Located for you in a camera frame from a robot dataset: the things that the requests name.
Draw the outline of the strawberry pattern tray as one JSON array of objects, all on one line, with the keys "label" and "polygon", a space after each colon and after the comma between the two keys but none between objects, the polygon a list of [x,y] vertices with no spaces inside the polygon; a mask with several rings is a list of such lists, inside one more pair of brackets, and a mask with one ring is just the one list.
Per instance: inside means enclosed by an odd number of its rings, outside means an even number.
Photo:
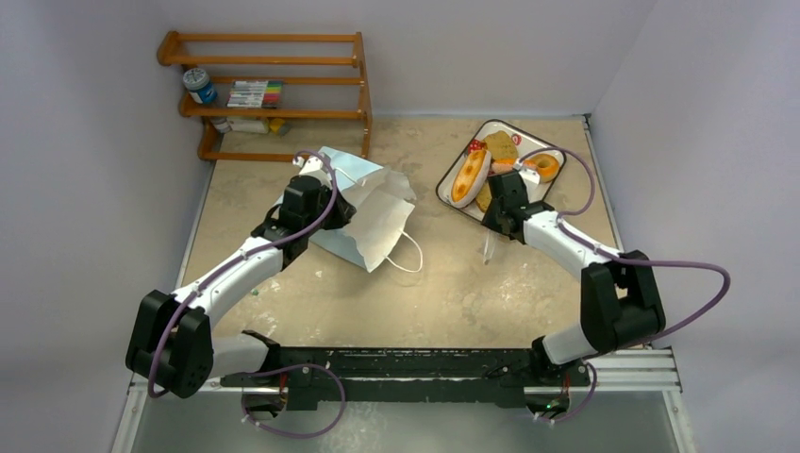
[{"label": "strawberry pattern tray", "polygon": [[436,186],[443,204],[480,222],[491,203],[489,178],[513,172],[523,159],[522,178],[529,203],[542,201],[566,166],[564,153],[517,126],[485,122]]}]

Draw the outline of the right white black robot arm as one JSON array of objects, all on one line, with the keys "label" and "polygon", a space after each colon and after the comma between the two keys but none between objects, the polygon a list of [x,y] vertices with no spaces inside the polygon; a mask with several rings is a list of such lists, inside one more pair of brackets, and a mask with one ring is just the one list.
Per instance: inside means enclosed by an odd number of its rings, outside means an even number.
[{"label": "right white black robot arm", "polygon": [[665,329],[658,285],[642,252],[604,249],[549,204],[529,200],[525,180],[516,172],[490,176],[488,186],[492,199],[483,226],[540,250],[580,283],[578,321],[531,345],[533,378],[551,384],[574,361],[615,351]]}]

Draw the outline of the white blue paper bag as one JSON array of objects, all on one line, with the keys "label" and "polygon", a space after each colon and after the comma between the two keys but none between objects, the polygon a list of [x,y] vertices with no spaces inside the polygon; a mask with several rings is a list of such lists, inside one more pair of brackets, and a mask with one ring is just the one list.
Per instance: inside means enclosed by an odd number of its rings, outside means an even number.
[{"label": "white blue paper bag", "polygon": [[[387,262],[403,272],[419,273],[424,266],[420,245],[405,231],[415,209],[416,193],[408,177],[356,155],[323,146],[318,153],[336,174],[340,197],[356,209],[348,225],[319,230],[310,241],[327,252],[373,272]],[[408,269],[390,258],[402,238],[416,248],[419,263]]]}]

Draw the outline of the fake toast slice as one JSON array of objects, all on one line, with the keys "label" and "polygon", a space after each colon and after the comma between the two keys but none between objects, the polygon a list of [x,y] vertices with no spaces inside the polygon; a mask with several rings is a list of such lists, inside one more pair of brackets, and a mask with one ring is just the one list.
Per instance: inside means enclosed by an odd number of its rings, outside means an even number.
[{"label": "fake toast slice", "polygon": [[504,130],[499,130],[487,135],[483,139],[483,142],[486,144],[486,148],[494,160],[516,160],[518,158],[517,145]]},{"label": "fake toast slice", "polygon": [[475,204],[478,209],[485,213],[492,201],[492,192],[488,183],[484,183],[475,197]]}]

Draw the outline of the metal tongs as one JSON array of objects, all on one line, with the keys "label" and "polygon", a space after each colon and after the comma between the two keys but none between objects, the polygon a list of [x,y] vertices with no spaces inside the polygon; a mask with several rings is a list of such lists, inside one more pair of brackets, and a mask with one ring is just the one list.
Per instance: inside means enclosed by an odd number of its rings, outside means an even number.
[{"label": "metal tongs", "polygon": [[488,264],[494,255],[497,244],[497,234],[494,231],[488,230],[486,232],[483,249],[482,249],[482,262]]}]

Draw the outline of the fake long bread roll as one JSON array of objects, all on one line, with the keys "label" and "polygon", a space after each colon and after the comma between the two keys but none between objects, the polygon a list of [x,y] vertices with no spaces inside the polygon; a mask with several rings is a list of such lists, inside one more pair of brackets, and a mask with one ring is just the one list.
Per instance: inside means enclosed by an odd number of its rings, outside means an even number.
[{"label": "fake long bread roll", "polygon": [[487,149],[469,152],[461,164],[452,183],[449,200],[458,209],[465,208],[475,200],[485,183],[492,162]]}]

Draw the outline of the fake round bread bun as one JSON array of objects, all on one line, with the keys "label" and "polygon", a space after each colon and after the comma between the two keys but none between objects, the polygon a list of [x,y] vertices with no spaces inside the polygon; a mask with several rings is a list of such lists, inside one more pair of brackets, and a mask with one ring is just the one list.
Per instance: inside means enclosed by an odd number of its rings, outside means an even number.
[{"label": "fake round bread bun", "polygon": [[539,175],[540,183],[553,181],[560,170],[559,161],[551,154],[540,153],[525,160],[525,167],[533,169]]}]

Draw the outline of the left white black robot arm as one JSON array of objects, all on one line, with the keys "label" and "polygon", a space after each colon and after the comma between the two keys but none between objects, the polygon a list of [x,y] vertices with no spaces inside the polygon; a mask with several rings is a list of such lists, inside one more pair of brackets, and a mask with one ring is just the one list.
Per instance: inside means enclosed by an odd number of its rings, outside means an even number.
[{"label": "left white black robot arm", "polygon": [[257,333],[214,341],[212,330],[263,281],[284,271],[318,230],[346,226],[356,210],[334,176],[293,177],[282,200],[226,260],[170,293],[153,290],[141,301],[125,366],[146,378],[153,398],[187,398],[209,379],[245,373],[259,386],[278,380],[275,342]]}]

